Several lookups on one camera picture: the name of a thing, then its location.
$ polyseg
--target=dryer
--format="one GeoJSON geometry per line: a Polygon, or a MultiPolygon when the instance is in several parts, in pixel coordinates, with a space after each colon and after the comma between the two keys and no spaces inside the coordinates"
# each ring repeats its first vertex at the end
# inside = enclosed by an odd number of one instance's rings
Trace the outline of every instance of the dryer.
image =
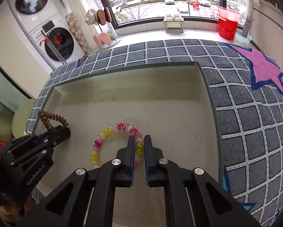
{"type": "Polygon", "coordinates": [[[41,43],[44,39],[44,36],[41,34],[41,30],[46,33],[47,37],[67,63],[76,61],[85,55],[70,32],[66,20],[57,14],[35,28],[28,35],[29,40],[35,43],[35,47],[40,54],[44,57],[48,64],[54,68],[58,68],[62,65],[62,63],[57,59],[47,44],[44,42],[41,43]]]}
{"type": "Polygon", "coordinates": [[[52,0],[7,0],[7,3],[26,35],[58,13],[52,0]]]}

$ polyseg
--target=small wooden stool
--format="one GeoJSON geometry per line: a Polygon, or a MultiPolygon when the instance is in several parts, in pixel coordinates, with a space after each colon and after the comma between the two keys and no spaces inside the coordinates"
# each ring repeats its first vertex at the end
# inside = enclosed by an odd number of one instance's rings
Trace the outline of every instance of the small wooden stool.
{"type": "Polygon", "coordinates": [[[183,18],[181,18],[181,20],[166,20],[164,18],[164,21],[166,22],[166,33],[168,33],[168,22],[179,22],[180,23],[180,27],[181,27],[181,31],[183,33],[183,18]]]}

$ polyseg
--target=hair tie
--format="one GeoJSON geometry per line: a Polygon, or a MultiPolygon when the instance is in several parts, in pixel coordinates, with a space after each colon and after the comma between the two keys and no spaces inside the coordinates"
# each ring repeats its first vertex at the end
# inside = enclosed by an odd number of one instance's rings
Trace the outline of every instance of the hair tie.
{"type": "Polygon", "coordinates": [[[117,131],[127,131],[130,133],[130,135],[133,135],[135,137],[134,166],[138,161],[141,160],[141,157],[143,156],[143,152],[144,152],[144,140],[142,139],[141,133],[139,133],[138,129],[134,128],[134,126],[132,125],[119,123],[105,129],[94,141],[94,145],[92,146],[91,156],[90,156],[91,163],[93,164],[94,169],[100,167],[98,162],[99,161],[98,153],[104,140],[106,139],[106,137],[117,131]]]}

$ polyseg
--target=dryer door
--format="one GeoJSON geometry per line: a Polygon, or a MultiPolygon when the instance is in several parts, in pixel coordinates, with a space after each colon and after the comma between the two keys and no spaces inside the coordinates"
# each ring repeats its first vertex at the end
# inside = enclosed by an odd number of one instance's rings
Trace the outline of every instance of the dryer door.
{"type": "MultiPolygon", "coordinates": [[[[47,36],[65,60],[72,55],[74,50],[74,41],[71,33],[68,30],[65,28],[56,27],[49,32],[47,36]]],[[[45,50],[51,59],[59,61],[47,44],[45,44],[45,50]]]]}
{"type": "Polygon", "coordinates": [[[16,9],[23,14],[34,14],[41,11],[48,0],[16,0],[16,9]]]}

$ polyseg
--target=metal pivot bolt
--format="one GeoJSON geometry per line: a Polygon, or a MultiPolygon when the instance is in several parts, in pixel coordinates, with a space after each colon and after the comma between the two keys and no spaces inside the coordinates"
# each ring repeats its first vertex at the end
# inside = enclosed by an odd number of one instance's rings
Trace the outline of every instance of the metal pivot bolt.
{"type": "Polygon", "coordinates": [[[84,175],[85,172],[86,172],[86,171],[85,171],[84,168],[79,168],[79,169],[76,170],[75,173],[76,173],[77,175],[81,176],[81,175],[84,175]]]}
{"type": "Polygon", "coordinates": [[[116,165],[119,165],[121,163],[121,160],[120,159],[114,159],[114,160],[112,160],[111,163],[116,166],[116,165]]]}
{"type": "Polygon", "coordinates": [[[162,164],[162,165],[166,165],[166,164],[168,164],[168,162],[169,161],[166,158],[159,159],[159,163],[162,164]]]}
{"type": "Polygon", "coordinates": [[[201,169],[201,168],[195,168],[194,172],[197,174],[197,175],[202,175],[204,173],[204,170],[201,169]]]}

